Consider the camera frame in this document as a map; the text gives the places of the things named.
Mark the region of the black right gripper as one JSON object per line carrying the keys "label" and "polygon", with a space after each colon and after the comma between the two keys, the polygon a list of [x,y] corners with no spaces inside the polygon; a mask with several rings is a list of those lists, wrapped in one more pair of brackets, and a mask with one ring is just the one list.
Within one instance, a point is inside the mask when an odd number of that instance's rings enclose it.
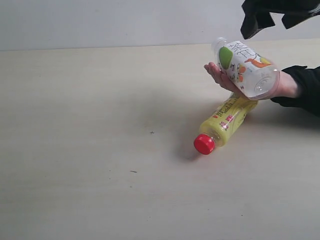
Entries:
{"label": "black right gripper", "polygon": [[284,14],[281,21],[286,29],[320,15],[319,0],[245,0],[241,7],[240,32],[245,40],[276,25],[270,13]]}

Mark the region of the black sleeved forearm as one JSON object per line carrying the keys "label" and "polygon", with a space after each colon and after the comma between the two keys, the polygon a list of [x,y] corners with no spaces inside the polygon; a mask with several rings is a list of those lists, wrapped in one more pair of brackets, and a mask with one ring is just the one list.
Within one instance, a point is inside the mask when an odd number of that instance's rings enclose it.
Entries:
{"label": "black sleeved forearm", "polygon": [[282,70],[293,77],[300,89],[300,95],[273,97],[271,101],[282,107],[301,108],[317,117],[320,116],[320,67],[294,65]]}

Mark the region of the person's open bare hand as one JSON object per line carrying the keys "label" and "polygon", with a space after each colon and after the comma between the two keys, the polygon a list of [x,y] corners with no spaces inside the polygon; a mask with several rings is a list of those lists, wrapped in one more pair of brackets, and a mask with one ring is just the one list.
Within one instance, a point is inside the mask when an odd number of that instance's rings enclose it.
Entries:
{"label": "person's open bare hand", "polygon": [[[246,96],[234,85],[226,74],[221,72],[217,65],[209,62],[204,65],[205,70],[213,80],[223,89],[236,93],[237,95],[246,98]],[[293,79],[291,75],[281,71],[279,73],[279,82],[277,87],[267,96],[259,97],[257,100],[268,100],[277,97],[286,97],[296,99],[302,94],[301,86]]]}

